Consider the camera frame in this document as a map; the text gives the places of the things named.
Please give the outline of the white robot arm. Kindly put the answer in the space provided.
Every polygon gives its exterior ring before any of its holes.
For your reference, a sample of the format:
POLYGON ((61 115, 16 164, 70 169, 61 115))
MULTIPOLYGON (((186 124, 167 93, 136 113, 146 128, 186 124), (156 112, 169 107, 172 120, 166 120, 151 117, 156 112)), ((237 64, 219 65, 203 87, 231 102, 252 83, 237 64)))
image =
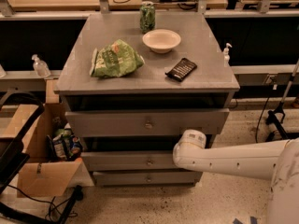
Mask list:
POLYGON ((173 148, 173 162, 190 171, 271 182, 267 224, 299 224, 299 139, 231 147, 206 147, 206 136, 187 130, 173 148))

